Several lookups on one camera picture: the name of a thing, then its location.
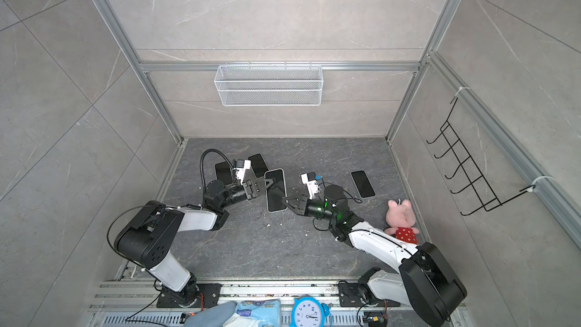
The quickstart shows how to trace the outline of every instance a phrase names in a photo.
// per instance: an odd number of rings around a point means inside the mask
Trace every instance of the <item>gray cloth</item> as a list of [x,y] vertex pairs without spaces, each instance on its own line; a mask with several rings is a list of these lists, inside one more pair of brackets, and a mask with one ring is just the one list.
[[226,302],[203,312],[196,313],[185,320],[184,327],[222,327],[234,314],[236,302]]

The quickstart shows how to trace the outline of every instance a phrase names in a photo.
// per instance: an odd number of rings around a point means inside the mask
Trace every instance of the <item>blue alarm clock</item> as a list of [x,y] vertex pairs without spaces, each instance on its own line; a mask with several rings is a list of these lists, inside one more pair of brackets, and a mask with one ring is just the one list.
[[327,316],[329,316],[329,306],[325,303],[321,304],[311,297],[295,299],[292,322],[289,327],[323,327]]

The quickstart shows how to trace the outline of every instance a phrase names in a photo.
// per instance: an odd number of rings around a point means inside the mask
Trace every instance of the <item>gray marble floor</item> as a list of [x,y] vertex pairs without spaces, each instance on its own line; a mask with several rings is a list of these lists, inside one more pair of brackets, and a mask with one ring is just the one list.
[[[376,196],[350,203],[357,215],[378,228],[386,228],[390,199],[406,197],[388,145],[381,138],[252,138],[190,139],[164,202],[174,206],[200,203],[199,160],[208,148],[221,150],[230,159],[261,153],[269,169],[285,171],[288,195],[307,192],[300,175],[313,171],[326,182],[342,185],[354,196],[351,171],[365,170]],[[209,154],[205,175],[215,179],[214,164],[222,159]],[[218,231],[180,232],[173,254],[199,278],[359,276],[384,265],[371,255],[338,243],[330,232],[317,231],[311,218],[286,210],[269,213],[265,197],[228,208],[230,216]],[[319,221],[319,228],[325,228]]]

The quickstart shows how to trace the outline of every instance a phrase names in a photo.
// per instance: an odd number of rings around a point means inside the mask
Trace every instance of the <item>black wire rack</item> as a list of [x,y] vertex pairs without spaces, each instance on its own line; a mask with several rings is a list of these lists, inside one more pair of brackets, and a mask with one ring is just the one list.
[[[472,189],[474,190],[474,193],[476,193],[476,197],[478,197],[478,200],[480,201],[480,204],[481,204],[481,206],[480,206],[480,207],[476,208],[475,210],[473,210],[472,212],[470,212],[470,213],[467,213],[467,214],[464,214],[464,213],[461,211],[461,212],[460,212],[460,214],[461,214],[462,216],[469,216],[469,215],[472,215],[472,214],[474,214],[476,211],[478,211],[478,210],[479,210],[479,209],[481,209],[481,208],[484,208],[484,210],[485,210],[486,212],[490,212],[490,211],[492,211],[493,209],[495,209],[495,208],[497,208],[497,207],[500,207],[500,206],[502,206],[502,205],[505,205],[505,204],[507,204],[508,202],[510,202],[510,201],[512,201],[512,200],[514,200],[514,199],[516,199],[517,197],[519,197],[519,196],[522,196],[523,194],[525,194],[525,193],[527,193],[527,192],[530,192],[532,189],[534,189],[535,185],[526,186],[525,188],[523,188],[523,189],[519,190],[519,191],[518,191],[519,193],[518,193],[516,196],[513,196],[513,197],[509,198],[508,200],[506,200],[506,201],[504,201],[504,202],[501,202],[501,201],[500,201],[500,199],[499,199],[499,198],[498,198],[498,196],[496,195],[496,192],[494,192],[494,190],[493,190],[493,189],[492,189],[492,187],[490,186],[490,183],[488,182],[488,180],[486,179],[486,177],[484,176],[484,174],[483,174],[483,173],[482,173],[482,171],[480,170],[480,167],[478,166],[478,164],[476,164],[476,162],[474,161],[474,158],[473,158],[473,157],[470,155],[470,152],[468,151],[468,149],[466,148],[466,146],[464,145],[464,143],[463,143],[463,142],[462,142],[462,140],[460,139],[460,136],[458,136],[458,133],[456,133],[456,130],[454,130],[454,127],[452,127],[452,124],[450,123],[450,115],[452,114],[452,111],[454,110],[454,107],[456,106],[456,102],[458,102],[458,98],[457,98],[457,97],[455,97],[455,98],[454,98],[454,100],[452,100],[452,101],[454,102],[454,105],[452,105],[452,109],[450,109],[450,112],[448,113],[448,117],[446,118],[446,121],[444,121],[444,124],[442,124],[442,126],[440,127],[440,134],[438,134],[438,136],[436,137],[436,139],[434,139],[432,142],[428,142],[427,140],[426,140],[426,142],[427,142],[428,144],[433,144],[434,142],[436,142],[436,141],[437,141],[437,140],[440,138],[440,136],[443,136],[443,137],[444,137],[444,139],[445,139],[445,140],[446,140],[446,142],[448,143],[448,149],[447,149],[447,150],[446,150],[444,153],[442,153],[442,155],[441,155],[441,156],[439,156],[439,157],[437,157],[437,156],[434,154],[434,155],[433,155],[433,156],[434,156],[434,158],[436,158],[436,159],[440,159],[441,157],[445,156],[445,155],[446,155],[446,154],[447,154],[449,151],[452,151],[452,153],[453,153],[453,154],[454,154],[454,156],[456,157],[456,160],[458,161],[458,167],[456,167],[456,170],[454,171],[454,174],[452,174],[452,176],[450,176],[450,177],[448,177],[448,176],[444,175],[444,177],[446,177],[446,179],[452,179],[452,178],[454,178],[454,176],[456,176],[456,173],[458,173],[458,171],[459,171],[459,170],[462,170],[462,171],[463,171],[463,173],[464,173],[464,175],[466,176],[466,178],[467,178],[467,179],[468,179],[468,181],[469,181],[469,184],[468,184],[468,185],[466,185],[466,186],[465,186],[464,188],[462,188],[461,190],[459,190],[458,192],[454,192],[454,191],[452,191],[452,190],[450,190],[450,192],[451,192],[452,194],[458,194],[458,193],[460,193],[460,192],[464,191],[465,189],[467,189],[467,188],[469,188],[469,187],[472,187]],[[446,130],[447,130],[447,129],[450,129],[450,130],[451,130],[451,131],[454,133],[454,135],[456,136],[457,140],[456,140],[454,143],[451,143],[451,142],[450,142],[450,140],[448,139],[448,137],[446,136],[445,132],[446,132]],[[468,155],[468,156],[466,157],[466,159],[464,159],[464,160],[460,160],[460,158],[458,157],[458,154],[457,154],[457,153],[456,153],[456,151],[454,150],[454,146],[455,146],[456,144],[458,144],[458,143],[460,143],[460,145],[461,145],[461,146],[464,148],[464,151],[465,151],[465,152],[466,152],[466,154]],[[475,179],[473,179],[473,180],[471,180],[471,179],[470,179],[470,177],[468,176],[468,172],[467,172],[467,171],[466,171],[466,169],[464,168],[464,164],[466,164],[466,162],[468,162],[469,160],[470,160],[470,161],[472,161],[472,163],[475,165],[475,167],[476,167],[476,169],[477,169],[477,171],[478,171],[478,172],[477,172],[477,175],[478,175],[478,176],[477,176]],[[486,202],[486,203],[484,203],[484,201],[482,200],[482,197],[481,197],[481,195],[478,193],[478,191],[476,190],[476,187],[474,186],[474,183],[475,183],[476,181],[478,181],[479,179],[483,179],[483,180],[484,180],[484,182],[486,182],[486,185],[488,186],[488,188],[490,189],[490,192],[492,192],[492,195],[494,196],[494,198],[493,198],[493,199],[491,199],[490,201],[488,201],[488,202]],[[494,201],[498,201],[498,205],[496,205],[496,206],[494,206],[494,207],[492,207],[492,208],[490,208],[490,209],[486,208],[486,206],[490,205],[490,204],[491,204],[492,202],[494,202]]]

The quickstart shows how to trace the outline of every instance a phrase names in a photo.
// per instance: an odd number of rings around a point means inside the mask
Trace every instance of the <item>plush toy head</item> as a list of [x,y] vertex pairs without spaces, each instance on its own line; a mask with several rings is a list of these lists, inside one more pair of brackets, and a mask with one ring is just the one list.
[[390,226],[385,232],[389,235],[396,233],[397,228],[411,228],[414,233],[419,233],[419,229],[413,228],[415,224],[415,215],[411,209],[410,200],[404,200],[402,204],[397,204],[396,201],[389,200],[388,214],[385,215],[385,221]]

